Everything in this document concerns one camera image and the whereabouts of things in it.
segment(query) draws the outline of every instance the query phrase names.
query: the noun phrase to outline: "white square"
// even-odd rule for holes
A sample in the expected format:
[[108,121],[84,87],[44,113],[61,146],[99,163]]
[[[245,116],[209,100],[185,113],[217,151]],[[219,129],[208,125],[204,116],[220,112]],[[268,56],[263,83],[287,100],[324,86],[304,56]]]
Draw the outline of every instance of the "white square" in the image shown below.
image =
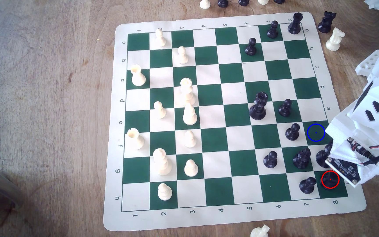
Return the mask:
[[252,128],[250,125],[226,127],[226,137],[229,151],[255,149]]
[[[275,151],[277,153],[277,165],[276,167],[270,169],[264,165],[264,158],[271,152]],[[285,160],[283,159],[282,149],[280,147],[276,148],[263,148],[255,149],[255,156],[257,158],[257,167],[259,175],[274,175],[274,174],[284,174],[286,173]]]
[[327,120],[321,98],[298,100],[298,106],[303,122]]
[[150,88],[173,87],[173,68],[150,68]]
[[280,138],[280,146],[281,147],[294,147],[294,146],[304,146],[308,145],[307,138],[305,136],[305,130],[304,125],[302,122],[298,122],[299,124],[299,137],[298,139],[291,141],[289,140],[285,133],[288,128],[290,128],[294,123],[284,123],[284,124],[277,124],[277,131],[279,132],[279,138]]
[[230,159],[228,151],[203,153],[204,178],[231,177]]
[[216,32],[214,29],[193,30],[194,47],[216,46]]
[[141,69],[149,69],[150,50],[128,51],[127,70],[130,70],[134,64],[139,65]]
[[315,77],[313,64],[311,63],[310,58],[289,59],[288,63],[291,70],[292,79]]
[[218,45],[217,59],[219,64],[242,62],[239,44]]
[[150,183],[125,183],[122,186],[122,211],[150,209]]
[[197,85],[220,84],[220,71],[218,64],[197,65],[195,67],[197,74]]
[[222,98],[224,105],[246,104],[245,82],[222,83]]
[[206,186],[204,179],[176,181],[178,207],[200,207],[206,204]]
[[226,127],[223,105],[200,106],[200,128]]
[[307,179],[308,177],[315,178],[314,172],[287,173],[286,176],[288,178],[289,191],[291,192],[292,200],[320,198],[317,184],[315,184],[314,191],[310,194],[304,194],[301,189],[299,189],[299,183],[301,183],[302,180]]
[[295,86],[292,79],[281,79],[269,81],[270,94],[273,101],[286,99],[296,100]]
[[265,61],[288,59],[283,41],[264,42],[261,43],[261,47]]
[[258,26],[237,27],[236,33],[238,34],[238,43],[240,44],[247,44],[250,38],[255,38],[257,43],[261,42]]
[[185,54],[188,56],[188,62],[185,64],[179,63],[178,48],[172,49],[172,66],[173,67],[189,67],[195,66],[195,50],[194,47],[186,47]]
[[175,181],[178,178],[176,177],[176,155],[168,155],[168,162],[172,166],[172,170],[167,175],[159,175],[157,173],[157,168],[154,158],[150,157],[150,182],[166,182],[166,181]]
[[201,141],[201,129],[191,129],[192,133],[194,133],[194,138],[197,140],[196,144],[192,148],[188,148],[184,145],[185,143],[185,133],[187,130],[176,130],[175,131],[175,146],[176,146],[176,154],[195,154],[195,153],[203,153],[203,146]]
[[243,62],[242,63],[243,79],[248,81],[267,81],[267,69],[264,61],[260,62]]
[[127,90],[125,111],[150,110],[150,89]]

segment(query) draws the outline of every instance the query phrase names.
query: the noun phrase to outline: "black pawn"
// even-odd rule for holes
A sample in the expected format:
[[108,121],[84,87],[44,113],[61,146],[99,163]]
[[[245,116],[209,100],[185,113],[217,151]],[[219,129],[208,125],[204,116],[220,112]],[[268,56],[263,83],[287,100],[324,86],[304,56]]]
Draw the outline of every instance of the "black pawn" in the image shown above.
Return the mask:
[[255,38],[251,38],[248,41],[248,46],[245,48],[245,53],[249,56],[252,56],[257,53],[257,48],[255,47],[255,43],[257,40]]
[[308,166],[310,159],[311,151],[309,148],[304,148],[297,155],[295,155],[293,158],[293,164],[298,169],[305,169]]
[[299,124],[292,124],[290,128],[288,128],[285,132],[285,136],[287,139],[294,141],[299,137]]
[[288,26],[289,33],[296,35],[301,32],[301,20],[303,17],[304,16],[300,12],[297,12],[293,15],[292,23]]
[[263,159],[264,165],[267,168],[274,168],[277,165],[277,153],[275,151],[271,151],[266,157]]
[[291,106],[292,101],[290,99],[286,99],[283,104],[279,107],[279,114],[283,117],[288,117],[291,115]]
[[299,183],[299,189],[304,193],[304,194],[310,194],[314,191],[315,184],[317,181],[313,177],[309,177],[307,179],[304,179]]

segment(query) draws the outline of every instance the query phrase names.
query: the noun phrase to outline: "white chess piece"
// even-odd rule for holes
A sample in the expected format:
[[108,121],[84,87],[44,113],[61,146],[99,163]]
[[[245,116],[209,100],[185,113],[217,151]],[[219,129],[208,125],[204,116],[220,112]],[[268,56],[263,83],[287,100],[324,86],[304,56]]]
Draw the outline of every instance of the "white chess piece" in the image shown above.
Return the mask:
[[141,67],[139,65],[132,65],[131,73],[133,74],[131,81],[135,86],[142,86],[144,83],[146,83],[146,77],[143,75],[143,73],[141,73]]
[[344,33],[343,31],[337,28],[334,28],[333,34],[331,35],[330,39],[327,40],[327,42],[325,43],[325,46],[327,47],[328,50],[331,50],[331,51],[338,50],[340,48],[341,38],[344,37],[345,35],[346,33]]
[[164,118],[166,115],[166,110],[163,108],[162,103],[160,101],[156,101],[153,106],[155,107],[156,118]]
[[167,175],[171,172],[172,165],[169,163],[164,149],[157,148],[154,150],[153,159],[155,160],[155,166],[159,175]]
[[184,116],[182,117],[186,125],[193,125],[197,122],[197,114],[194,107],[188,103],[184,109]]
[[144,145],[144,138],[139,135],[137,129],[132,128],[128,130],[127,136],[130,139],[130,147],[134,150],[138,150]]
[[187,160],[187,164],[184,167],[184,172],[188,177],[194,177],[198,173],[198,166],[194,160]]
[[156,42],[159,47],[165,46],[166,39],[163,37],[163,31],[161,29],[157,29],[155,31],[156,34]]
[[188,62],[188,55],[186,53],[185,47],[180,46],[178,48],[178,61],[180,64],[186,64]]
[[172,189],[164,183],[159,184],[157,195],[163,201],[168,201],[172,197]]
[[269,230],[270,230],[270,227],[268,227],[266,225],[263,225],[263,228],[261,228],[261,227],[254,228],[251,231],[251,234],[249,237],[268,237],[267,232]]

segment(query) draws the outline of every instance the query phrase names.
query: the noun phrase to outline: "black chess piece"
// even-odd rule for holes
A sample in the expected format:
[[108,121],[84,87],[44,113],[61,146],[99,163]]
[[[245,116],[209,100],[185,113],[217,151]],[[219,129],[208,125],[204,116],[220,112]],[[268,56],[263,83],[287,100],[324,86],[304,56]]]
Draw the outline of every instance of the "black chess piece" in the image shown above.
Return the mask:
[[316,183],[317,181],[315,180],[314,177],[308,177],[307,179],[304,179],[299,183],[299,189],[304,194],[310,194],[314,191]]
[[251,38],[248,41],[248,46],[245,48],[245,53],[249,56],[255,55],[257,53],[257,48],[255,47],[255,43],[257,40],[255,38]]
[[285,132],[286,138],[291,140],[291,141],[298,139],[299,129],[300,129],[299,124],[296,124],[296,123],[292,124],[292,126],[290,128],[288,128]]
[[266,157],[263,159],[264,165],[267,168],[274,168],[277,165],[277,153],[275,151],[271,151]]
[[277,27],[279,26],[279,23],[277,21],[272,21],[270,24],[270,29],[267,30],[267,36],[270,39],[274,39],[277,37],[279,32],[277,32]]
[[292,23],[288,26],[289,33],[296,35],[301,32],[301,20],[303,19],[303,15],[300,12],[297,12],[293,15]]
[[286,99],[278,109],[279,114],[283,117],[288,117],[289,115],[291,115],[291,106],[292,100]]
[[249,108],[249,115],[255,120],[261,120],[266,116],[266,109],[264,106],[267,104],[268,95],[265,92],[257,94],[254,100],[254,105]]
[[293,164],[298,169],[305,169],[308,166],[310,159],[311,151],[309,148],[304,148],[297,155],[295,155],[293,158]]
[[336,17],[336,15],[337,13],[325,11],[323,19],[318,24],[318,30],[321,33],[329,33],[331,30],[331,24],[333,24],[333,20]]

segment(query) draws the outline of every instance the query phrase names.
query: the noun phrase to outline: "white pawn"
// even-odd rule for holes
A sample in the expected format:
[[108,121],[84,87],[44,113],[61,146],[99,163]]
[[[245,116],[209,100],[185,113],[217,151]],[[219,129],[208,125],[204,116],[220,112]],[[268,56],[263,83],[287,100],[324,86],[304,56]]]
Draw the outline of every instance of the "white pawn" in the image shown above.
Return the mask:
[[160,101],[156,101],[153,106],[155,107],[156,118],[164,118],[166,115],[166,110],[163,108],[162,103]]
[[143,73],[141,73],[141,67],[139,65],[132,65],[131,73],[133,74],[131,81],[135,86],[142,86],[144,83],[146,83],[146,77],[143,75]]
[[327,40],[327,42],[325,43],[325,46],[327,47],[328,50],[331,50],[331,51],[338,50],[340,48],[341,38],[344,37],[345,35],[346,33],[344,33],[343,31],[337,28],[334,28],[333,34],[331,35],[330,39]]
[[184,109],[184,116],[182,117],[186,125],[193,125],[197,122],[197,114],[194,107],[188,103]]
[[157,29],[155,31],[156,34],[156,42],[159,47],[165,46],[166,39],[163,37],[163,31],[161,29]]
[[184,172],[188,177],[194,177],[198,173],[198,166],[193,160],[187,160],[187,164],[184,167]]
[[157,195],[163,201],[168,201],[172,197],[172,189],[164,183],[159,184]]
[[186,64],[188,62],[188,55],[185,52],[185,47],[180,46],[178,48],[178,61],[180,64]]
[[138,150],[144,145],[144,138],[139,135],[137,129],[132,128],[128,130],[127,136],[130,138],[130,147],[134,150]]

